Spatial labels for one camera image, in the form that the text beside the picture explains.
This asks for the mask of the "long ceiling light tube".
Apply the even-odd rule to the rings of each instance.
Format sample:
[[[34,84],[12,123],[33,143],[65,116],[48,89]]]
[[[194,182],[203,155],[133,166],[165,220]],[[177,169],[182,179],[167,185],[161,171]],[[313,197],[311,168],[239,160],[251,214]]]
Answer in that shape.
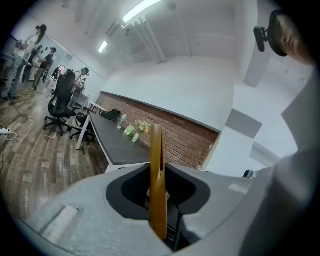
[[[143,0],[122,17],[123,22],[128,23],[130,20],[136,17],[139,13],[143,12],[144,10],[148,9],[149,7],[161,1],[162,0]]]

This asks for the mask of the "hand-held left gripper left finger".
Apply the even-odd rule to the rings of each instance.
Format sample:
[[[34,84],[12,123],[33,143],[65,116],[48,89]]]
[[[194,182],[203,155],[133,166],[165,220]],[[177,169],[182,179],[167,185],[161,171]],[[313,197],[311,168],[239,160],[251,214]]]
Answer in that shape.
[[[15,224],[43,256],[168,256],[148,220],[125,218],[107,200],[109,185],[138,168],[83,179]]]

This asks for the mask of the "large black office chair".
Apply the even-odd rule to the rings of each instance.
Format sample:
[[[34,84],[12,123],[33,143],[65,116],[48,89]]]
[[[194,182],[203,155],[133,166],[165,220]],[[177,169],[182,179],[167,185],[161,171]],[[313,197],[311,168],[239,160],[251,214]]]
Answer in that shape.
[[[52,93],[53,97],[48,103],[49,116],[44,118],[43,129],[46,130],[49,126],[57,126],[60,130],[59,135],[64,135],[64,127],[67,127],[67,131],[71,131],[72,127],[67,123],[63,122],[63,118],[70,119],[75,117],[77,106],[68,107],[71,98],[72,90],[74,88],[75,73],[68,69],[64,74],[60,75],[55,91]]]

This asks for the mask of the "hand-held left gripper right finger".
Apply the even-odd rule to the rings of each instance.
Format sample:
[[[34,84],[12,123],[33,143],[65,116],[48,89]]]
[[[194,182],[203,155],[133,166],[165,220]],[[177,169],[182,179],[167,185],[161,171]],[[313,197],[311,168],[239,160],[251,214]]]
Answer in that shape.
[[[166,189],[178,211],[175,248],[171,256],[240,256],[248,230],[234,214],[253,180],[165,166]]]

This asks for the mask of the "yellow and white flower bouquet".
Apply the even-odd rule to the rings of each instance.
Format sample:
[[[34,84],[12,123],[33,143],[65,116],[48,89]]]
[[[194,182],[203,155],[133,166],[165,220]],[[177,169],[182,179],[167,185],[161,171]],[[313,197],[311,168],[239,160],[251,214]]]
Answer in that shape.
[[[137,132],[139,134],[143,134],[143,133],[148,133],[149,132],[149,129],[151,127],[151,124],[148,123],[147,121],[145,120],[140,120],[140,119],[137,119],[134,124],[136,125],[137,127]]]

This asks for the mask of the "black bag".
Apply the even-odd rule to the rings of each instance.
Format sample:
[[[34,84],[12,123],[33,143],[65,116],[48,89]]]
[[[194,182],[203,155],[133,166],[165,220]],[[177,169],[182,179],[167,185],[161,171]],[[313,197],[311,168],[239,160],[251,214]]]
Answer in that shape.
[[[109,121],[117,119],[121,112],[117,109],[112,109],[111,111],[103,111],[100,116]]]

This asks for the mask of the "person's grey shirt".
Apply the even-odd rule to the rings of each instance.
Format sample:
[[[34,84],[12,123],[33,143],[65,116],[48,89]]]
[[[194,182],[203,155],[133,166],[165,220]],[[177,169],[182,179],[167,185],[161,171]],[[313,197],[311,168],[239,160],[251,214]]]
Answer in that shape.
[[[320,256],[320,73],[282,113],[297,152],[271,170],[239,256]]]

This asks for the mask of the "small black office chair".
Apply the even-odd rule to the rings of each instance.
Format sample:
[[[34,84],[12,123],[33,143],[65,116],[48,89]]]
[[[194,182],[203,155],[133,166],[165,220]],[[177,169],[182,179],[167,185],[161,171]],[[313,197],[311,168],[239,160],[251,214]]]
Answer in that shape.
[[[75,136],[78,136],[81,134],[81,131],[82,131],[82,128],[84,127],[85,125],[85,122],[87,120],[87,115],[85,115],[84,113],[82,112],[78,112],[77,115],[75,116],[75,122],[78,126],[78,128],[76,127],[71,127],[71,130],[74,129],[74,130],[77,130],[77,132],[71,134],[69,136],[69,138],[72,140],[73,137]],[[86,144],[89,146],[90,145],[90,142],[91,141],[94,141],[95,140],[95,134],[94,134],[94,129],[92,127],[92,124],[89,123],[86,130],[85,130],[85,133],[84,133],[84,138],[85,138],[85,141],[86,141]]]

